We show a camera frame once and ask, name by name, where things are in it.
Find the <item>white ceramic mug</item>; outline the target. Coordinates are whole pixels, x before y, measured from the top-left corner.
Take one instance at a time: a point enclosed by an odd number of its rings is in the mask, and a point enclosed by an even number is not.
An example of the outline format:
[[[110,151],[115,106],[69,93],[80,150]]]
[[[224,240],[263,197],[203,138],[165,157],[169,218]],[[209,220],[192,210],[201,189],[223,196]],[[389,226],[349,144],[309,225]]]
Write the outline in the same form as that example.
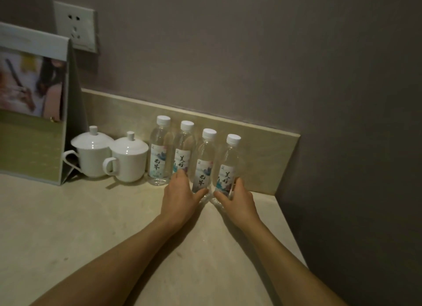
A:
[[[132,183],[142,178],[146,169],[146,153],[128,155],[112,152],[112,156],[104,159],[103,172],[114,176],[124,183]]]
[[[62,153],[61,159],[72,169],[89,178],[102,178],[106,176],[103,171],[103,162],[111,157],[111,150],[106,148],[67,150]]]

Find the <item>person's right hand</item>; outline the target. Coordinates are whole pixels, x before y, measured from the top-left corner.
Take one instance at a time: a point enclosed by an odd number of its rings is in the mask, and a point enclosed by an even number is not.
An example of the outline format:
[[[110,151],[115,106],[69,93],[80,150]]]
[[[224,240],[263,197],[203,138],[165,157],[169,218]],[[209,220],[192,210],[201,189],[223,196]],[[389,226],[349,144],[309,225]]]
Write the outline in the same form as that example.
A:
[[[242,231],[246,232],[261,223],[257,213],[253,195],[245,188],[242,178],[237,178],[231,197],[231,207],[226,211],[230,220]]]

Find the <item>folded tent card display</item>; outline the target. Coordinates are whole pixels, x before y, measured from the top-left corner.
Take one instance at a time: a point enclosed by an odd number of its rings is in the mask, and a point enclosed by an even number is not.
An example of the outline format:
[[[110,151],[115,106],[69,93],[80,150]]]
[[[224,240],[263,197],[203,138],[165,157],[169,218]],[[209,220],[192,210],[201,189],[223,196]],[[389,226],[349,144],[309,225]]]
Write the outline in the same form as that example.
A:
[[[0,22],[0,173],[61,185],[87,131],[71,40]]]

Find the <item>white ceramic mug lid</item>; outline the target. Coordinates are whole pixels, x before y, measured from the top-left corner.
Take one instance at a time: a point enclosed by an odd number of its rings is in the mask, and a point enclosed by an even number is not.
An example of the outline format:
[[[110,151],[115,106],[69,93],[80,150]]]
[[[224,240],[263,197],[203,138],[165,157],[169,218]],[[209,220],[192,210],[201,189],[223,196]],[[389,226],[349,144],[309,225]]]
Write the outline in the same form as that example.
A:
[[[71,145],[77,149],[98,150],[108,148],[114,139],[98,131],[97,126],[89,126],[89,131],[81,133],[71,140]]]
[[[135,133],[132,131],[128,131],[126,137],[110,142],[109,148],[116,154],[128,156],[144,154],[149,150],[148,144],[135,138]]]

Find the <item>person's left forearm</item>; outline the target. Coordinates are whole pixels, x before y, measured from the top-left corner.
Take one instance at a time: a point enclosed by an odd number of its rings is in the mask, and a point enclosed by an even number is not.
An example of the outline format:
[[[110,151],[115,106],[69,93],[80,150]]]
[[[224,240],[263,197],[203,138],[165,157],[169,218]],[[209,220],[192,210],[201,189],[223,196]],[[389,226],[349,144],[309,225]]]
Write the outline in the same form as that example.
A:
[[[73,272],[30,306],[122,306],[156,253],[188,219],[161,213],[140,232]]]

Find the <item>clear water bottle white cap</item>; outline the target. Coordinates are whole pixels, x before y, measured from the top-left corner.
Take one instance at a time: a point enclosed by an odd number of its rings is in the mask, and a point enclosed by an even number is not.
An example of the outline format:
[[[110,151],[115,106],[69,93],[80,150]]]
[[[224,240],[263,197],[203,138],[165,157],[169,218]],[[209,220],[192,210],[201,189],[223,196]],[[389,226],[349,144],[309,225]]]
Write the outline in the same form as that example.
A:
[[[188,175],[190,159],[195,146],[195,137],[193,135],[194,123],[191,121],[182,121],[180,131],[176,134],[172,148],[172,174],[178,170],[183,170]]]
[[[239,149],[241,137],[236,134],[228,134],[226,143],[218,152],[214,162],[212,173],[212,185],[214,191],[218,191],[229,197],[237,177],[236,171],[239,163]]]
[[[193,193],[202,189],[211,189],[211,173],[216,155],[216,135],[217,132],[214,129],[203,129],[202,141],[195,151]]]
[[[153,186],[162,186],[168,183],[172,145],[171,118],[159,115],[156,118],[156,127],[150,136],[148,177]]]

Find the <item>person's right forearm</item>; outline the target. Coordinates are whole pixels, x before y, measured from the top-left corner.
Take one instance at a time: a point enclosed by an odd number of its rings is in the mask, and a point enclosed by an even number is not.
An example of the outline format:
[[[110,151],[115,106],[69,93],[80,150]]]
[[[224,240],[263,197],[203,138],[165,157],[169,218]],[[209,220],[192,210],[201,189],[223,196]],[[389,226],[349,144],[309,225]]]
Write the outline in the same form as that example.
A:
[[[247,219],[239,227],[252,243],[283,306],[347,306],[260,219]]]

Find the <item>white wall power socket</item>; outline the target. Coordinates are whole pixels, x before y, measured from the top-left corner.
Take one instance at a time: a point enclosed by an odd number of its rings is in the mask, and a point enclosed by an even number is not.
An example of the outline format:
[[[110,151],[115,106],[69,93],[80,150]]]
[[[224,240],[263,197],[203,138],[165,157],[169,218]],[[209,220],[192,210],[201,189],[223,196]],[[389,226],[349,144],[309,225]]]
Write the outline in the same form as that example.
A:
[[[56,33],[68,37],[74,49],[98,53],[97,11],[53,1]]]

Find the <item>person's left hand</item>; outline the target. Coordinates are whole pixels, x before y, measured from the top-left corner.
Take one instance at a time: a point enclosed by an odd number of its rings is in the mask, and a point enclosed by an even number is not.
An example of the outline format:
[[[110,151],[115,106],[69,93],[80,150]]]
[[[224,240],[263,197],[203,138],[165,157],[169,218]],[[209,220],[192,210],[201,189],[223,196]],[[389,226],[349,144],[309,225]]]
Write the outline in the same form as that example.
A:
[[[188,176],[178,170],[164,189],[160,217],[176,232],[193,216],[198,205],[194,203]]]

